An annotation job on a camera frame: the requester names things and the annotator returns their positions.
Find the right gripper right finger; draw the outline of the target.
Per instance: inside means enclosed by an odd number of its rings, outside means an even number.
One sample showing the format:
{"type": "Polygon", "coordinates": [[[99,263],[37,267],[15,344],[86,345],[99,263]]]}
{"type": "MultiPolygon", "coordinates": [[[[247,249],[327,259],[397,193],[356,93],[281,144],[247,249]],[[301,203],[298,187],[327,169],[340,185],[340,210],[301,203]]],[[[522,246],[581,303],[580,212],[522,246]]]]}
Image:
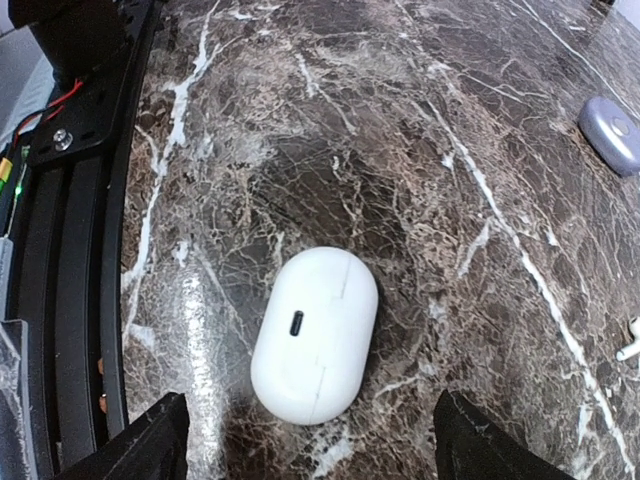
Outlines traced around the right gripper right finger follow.
{"type": "Polygon", "coordinates": [[[458,391],[441,393],[433,420],[440,479],[572,479],[518,444],[458,391]]]}

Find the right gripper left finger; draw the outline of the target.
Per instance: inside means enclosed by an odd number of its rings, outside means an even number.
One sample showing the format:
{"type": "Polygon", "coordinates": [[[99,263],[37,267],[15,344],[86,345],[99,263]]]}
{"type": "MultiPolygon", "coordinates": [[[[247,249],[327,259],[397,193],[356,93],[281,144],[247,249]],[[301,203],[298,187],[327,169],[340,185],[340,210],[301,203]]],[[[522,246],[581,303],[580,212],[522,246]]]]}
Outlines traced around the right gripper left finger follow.
{"type": "Polygon", "coordinates": [[[186,397],[170,392],[59,479],[184,479],[189,431],[186,397]]]}

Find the white oval charging case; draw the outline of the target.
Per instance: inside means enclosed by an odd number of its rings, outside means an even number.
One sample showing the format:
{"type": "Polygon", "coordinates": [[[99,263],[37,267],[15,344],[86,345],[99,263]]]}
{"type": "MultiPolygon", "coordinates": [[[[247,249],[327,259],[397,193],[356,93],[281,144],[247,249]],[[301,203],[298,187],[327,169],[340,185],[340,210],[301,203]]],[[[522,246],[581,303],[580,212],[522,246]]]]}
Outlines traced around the white oval charging case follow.
{"type": "Polygon", "coordinates": [[[298,253],[279,271],[251,360],[260,403],[294,425],[330,421],[356,399],[377,316],[375,278],[335,247],[298,253]]]}

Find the white stem earbud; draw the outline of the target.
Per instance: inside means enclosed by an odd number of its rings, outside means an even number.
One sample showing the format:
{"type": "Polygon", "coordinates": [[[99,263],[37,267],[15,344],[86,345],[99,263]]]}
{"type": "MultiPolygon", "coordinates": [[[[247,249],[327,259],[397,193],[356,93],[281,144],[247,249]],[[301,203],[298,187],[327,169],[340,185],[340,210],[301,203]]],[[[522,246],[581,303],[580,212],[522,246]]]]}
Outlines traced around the white stem earbud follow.
{"type": "Polygon", "coordinates": [[[640,317],[629,321],[628,330],[632,341],[616,352],[616,360],[619,362],[624,362],[640,353],[640,317]]]}

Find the purple round charging case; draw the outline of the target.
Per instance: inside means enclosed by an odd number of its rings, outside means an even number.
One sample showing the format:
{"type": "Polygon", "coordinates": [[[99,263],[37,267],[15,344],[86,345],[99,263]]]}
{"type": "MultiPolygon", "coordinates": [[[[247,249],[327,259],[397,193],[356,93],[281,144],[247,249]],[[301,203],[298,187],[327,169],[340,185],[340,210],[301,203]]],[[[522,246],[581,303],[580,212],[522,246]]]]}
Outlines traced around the purple round charging case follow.
{"type": "Polygon", "coordinates": [[[604,97],[587,100],[579,113],[578,127],[617,175],[639,174],[639,128],[615,102],[604,97]]]}

